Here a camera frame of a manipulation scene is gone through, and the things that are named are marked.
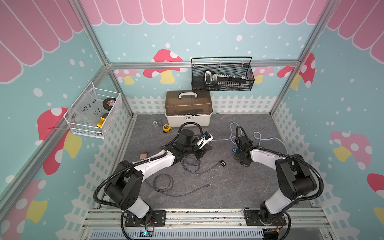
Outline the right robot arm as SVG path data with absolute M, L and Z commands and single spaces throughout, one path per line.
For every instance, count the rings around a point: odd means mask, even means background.
M 286 155 L 254 146 L 241 126 L 236 127 L 237 150 L 234 159 L 244 167 L 259 163 L 276 171 L 279 189 L 262 202 L 256 219 L 263 225 L 272 225 L 285 212 L 302 201 L 314 200 L 324 191 L 320 173 L 301 155 Z

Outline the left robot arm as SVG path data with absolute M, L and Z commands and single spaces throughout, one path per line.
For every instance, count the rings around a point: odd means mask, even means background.
M 189 155 L 201 159 L 211 149 L 213 139 L 212 134 L 204 132 L 195 122 L 182 124 L 177 135 L 162 146 L 159 153 L 134 163 L 120 162 L 115 171 L 96 187 L 93 200 L 133 214 L 140 225 L 148 225 L 154 218 L 153 209 L 139 196 L 142 183 Z

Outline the black mp3 player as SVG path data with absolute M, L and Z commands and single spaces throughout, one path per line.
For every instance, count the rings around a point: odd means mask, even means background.
M 221 164 L 222 167 L 225 167 L 227 165 L 224 160 L 219 161 L 219 163 Z

